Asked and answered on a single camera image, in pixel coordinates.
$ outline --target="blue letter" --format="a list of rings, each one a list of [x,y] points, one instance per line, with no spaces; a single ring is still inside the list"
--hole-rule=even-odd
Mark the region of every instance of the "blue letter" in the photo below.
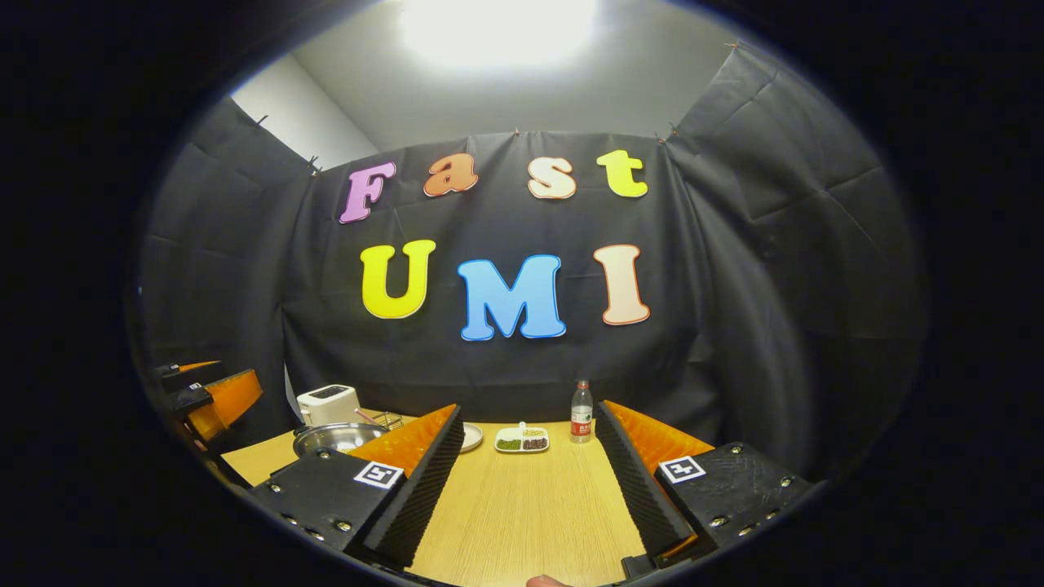
[[[521,332],[526,338],[550,338],[566,333],[559,320],[554,297],[554,274],[562,260],[554,255],[533,255],[522,263],[515,287],[507,288],[497,267],[485,259],[466,261],[457,267],[468,287],[468,326],[460,331],[465,341],[489,341],[493,328],[485,322],[485,310],[504,336],[515,332],[515,325],[525,308]]]

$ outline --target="black fabric backdrop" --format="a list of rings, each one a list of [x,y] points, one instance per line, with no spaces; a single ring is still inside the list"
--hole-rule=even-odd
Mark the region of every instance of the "black fabric backdrop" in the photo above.
[[[926,312],[895,186],[828,100],[746,45],[665,144],[505,133],[310,178],[234,104],[222,109],[199,135],[232,124],[217,142],[235,148],[208,159],[194,152],[201,139],[187,147],[160,195],[142,283],[157,362],[222,358],[258,370],[265,396],[237,425],[241,444],[294,425],[285,357],[298,393],[341,382],[369,406],[418,415],[457,402],[479,421],[562,419],[573,381],[586,377],[596,399],[711,443],[744,440],[814,477],[854,462],[912,376]],[[617,148],[644,161],[636,171],[644,196],[609,189],[594,160]],[[475,158],[478,184],[429,198],[428,166],[454,152]],[[526,167],[536,157],[568,159],[577,193],[535,198]],[[348,175],[386,161],[397,173],[370,217],[340,225]],[[240,179],[233,170],[244,165],[263,166],[263,179]],[[359,253],[396,248],[388,292],[397,296],[406,285],[402,244],[420,238],[437,245],[424,306],[404,320],[371,315]],[[642,251],[638,282],[651,315],[611,327],[592,254],[617,243]],[[537,254],[562,259],[566,334],[461,339],[456,266],[490,259],[511,284]]]

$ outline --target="plate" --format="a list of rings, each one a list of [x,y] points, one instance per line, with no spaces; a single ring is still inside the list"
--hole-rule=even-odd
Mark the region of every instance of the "plate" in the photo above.
[[[480,442],[482,442],[482,428],[465,422],[464,444],[460,445],[460,452],[468,452],[478,446],[478,443]]]
[[[505,443],[517,442],[518,448],[507,448]],[[537,446],[526,448],[527,444]],[[518,426],[501,428],[497,430],[497,438],[493,447],[500,452],[541,452],[551,446],[551,437],[545,428],[526,426],[525,422],[519,422]]]

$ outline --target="bottle label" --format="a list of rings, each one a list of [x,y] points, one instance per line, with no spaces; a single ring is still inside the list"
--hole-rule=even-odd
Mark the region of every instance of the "bottle label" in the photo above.
[[[591,433],[591,413],[573,412],[570,433],[574,437],[586,437]]]

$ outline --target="white wall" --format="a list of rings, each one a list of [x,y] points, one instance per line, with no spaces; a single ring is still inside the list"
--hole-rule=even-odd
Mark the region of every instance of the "white wall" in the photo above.
[[[271,64],[233,92],[232,99],[294,152],[315,166],[336,167],[378,152],[292,54]]]

